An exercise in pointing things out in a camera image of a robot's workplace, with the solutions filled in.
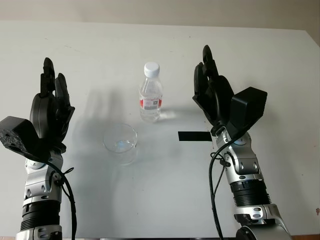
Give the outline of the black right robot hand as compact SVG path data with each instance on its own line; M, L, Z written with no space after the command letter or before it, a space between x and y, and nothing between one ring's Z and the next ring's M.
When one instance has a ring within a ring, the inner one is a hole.
M202 62L194 70L194 96L192 99L202 109L212 131L225 127L230 118L230 104L234 96L229 81L218 73L211 49L205 45Z

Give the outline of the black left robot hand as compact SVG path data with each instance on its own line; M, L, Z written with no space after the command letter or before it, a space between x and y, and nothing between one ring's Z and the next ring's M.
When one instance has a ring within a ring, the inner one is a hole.
M40 75L40 93L33 98L29 118L39 139L51 149L65 153L63 140L74 111L65 76L62 73L55 76L53 62L46 57Z

